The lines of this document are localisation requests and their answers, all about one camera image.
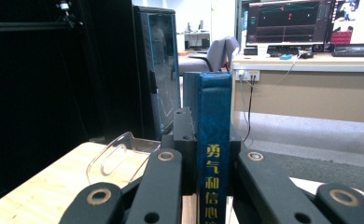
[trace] white wall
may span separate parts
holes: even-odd
[[[235,0],[133,0],[133,4],[173,9],[178,33],[185,32],[188,22],[194,31],[203,21],[203,29],[210,32],[211,42],[234,35]]]

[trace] power strip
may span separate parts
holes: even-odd
[[[254,77],[254,81],[259,81],[260,71],[259,70],[237,70],[235,74],[235,80],[237,81],[251,81]]]

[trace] office chair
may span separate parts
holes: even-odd
[[[226,63],[226,69],[228,71],[230,70],[232,54],[237,48],[240,49],[240,44],[238,43],[238,40],[234,36],[227,37],[225,40],[225,49],[226,55],[228,56],[228,61]]]
[[[226,63],[225,38],[215,40],[206,54],[192,54],[179,61],[179,76],[186,72],[216,72]]]

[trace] wooden table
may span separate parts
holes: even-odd
[[[59,223],[64,211],[77,194],[89,185],[86,169],[104,147],[84,143],[0,199],[0,223]],[[147,156],[147,153],[127,150],[124,162],[112,173],[114,175],[106,178],[106,181],[123,188]],[[140,169],[136,177],[141,176],[143,172],[144,169]],[[105,179],[98,169],[94,169],[91,174],[97,178],[95,182]],[[318,182],[296,178],[291,180],[298,187],[312,193],[321,185]],[[194,223],[195,202],[194,196],[184,196],[183,223]],[[235,214],[231,212],[231,203],[232,200],[228,203],[227,218],[230,223],[238,223]]]

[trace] computer screen display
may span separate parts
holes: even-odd
[[[324,43],[332,0],[249,4],[246,44]]]
[[[335,0],[329,24],[334,45],[364,45],[364,0]]]

